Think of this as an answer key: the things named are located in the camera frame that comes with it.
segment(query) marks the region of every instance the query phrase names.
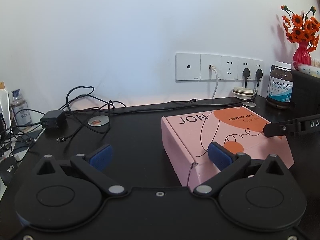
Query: triangular hole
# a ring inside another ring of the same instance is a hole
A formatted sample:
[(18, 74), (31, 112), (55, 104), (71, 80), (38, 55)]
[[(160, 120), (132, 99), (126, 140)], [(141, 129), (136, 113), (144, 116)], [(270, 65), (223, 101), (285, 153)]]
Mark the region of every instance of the triangular hole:
[(44, 175), (44, 174), (50, 174), (50, 173), (55, 173), (56, 171), (54, 170), (51, 162), (45, 162), (40, 170), (38, 171), (37, 175)]
[(276, 174), (276, 175), (284, 174), (279, 164), (276, 161), (273, 161), (269, 164), (269, 167), (267, 168), (267, 173)]

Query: pink vase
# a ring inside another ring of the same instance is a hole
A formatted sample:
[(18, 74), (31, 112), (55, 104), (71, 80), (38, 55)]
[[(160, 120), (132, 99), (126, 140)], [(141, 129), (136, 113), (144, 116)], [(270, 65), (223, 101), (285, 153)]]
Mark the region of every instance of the pink vase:
[(301, 64), (311, 65), (311, 57), (308, 52), (308, 43), (306, 41), (299, 43), (299, 48), (293, 55), (293, 60)]

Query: black box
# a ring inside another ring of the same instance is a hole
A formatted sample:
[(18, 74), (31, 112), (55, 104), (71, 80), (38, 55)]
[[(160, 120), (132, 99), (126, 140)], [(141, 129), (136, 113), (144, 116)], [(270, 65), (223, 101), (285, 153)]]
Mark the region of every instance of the black box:
[(66, 122), (66, 114), (63, 110), (49, 111), (40, 119), (40, 122), (43, 129), (56, 129)]
[(320, 114), (320, 78), (292, 70), (293, 87), (290, 102), (301, 116)]

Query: blue gripper pad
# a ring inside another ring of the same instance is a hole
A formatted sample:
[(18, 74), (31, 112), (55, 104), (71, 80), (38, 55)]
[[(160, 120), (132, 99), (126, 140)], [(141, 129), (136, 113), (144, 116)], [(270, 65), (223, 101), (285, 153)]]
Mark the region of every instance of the blue gripper pad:
[(111, 145), (106, 144), (84, 158), (98, 171), (103, 171), (112, 160), (113, 150)]
[(236, 157), (232, 152), (228, 151), (217, 142), (209, 144), (208, 156), (210, 161), (212, 161), (220, 171), (236, 160)]

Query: wall outlet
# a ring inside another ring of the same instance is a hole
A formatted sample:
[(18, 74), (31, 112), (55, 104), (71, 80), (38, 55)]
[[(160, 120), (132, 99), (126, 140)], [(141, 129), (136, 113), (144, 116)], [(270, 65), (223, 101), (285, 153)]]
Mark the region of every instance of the wall outlet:
[(262, 69), (264, 71), (264, 63), (262, 60), (249, 59), (249, 58), (239, 58), (238, 60), (238, 80), (244, 80), (242, 75), (244, 68), (250, 69), (250, 76), (248, 80), (257, 80), (256, 71)]
[(209, 69), (209, 65), (213, 65), (217, 69), (218, 79), (221, 75), (221, 56), (211, 54), (201, 54), (200, 57), (200, 79), (201, 80), (216, 80), (216, 74)]
[(200, 54), (176, 53), (176, 80), (200, 79)]
[(238, 58), (222, 56), (220, 79), (236, 80), (237, 78), (238, 78)]

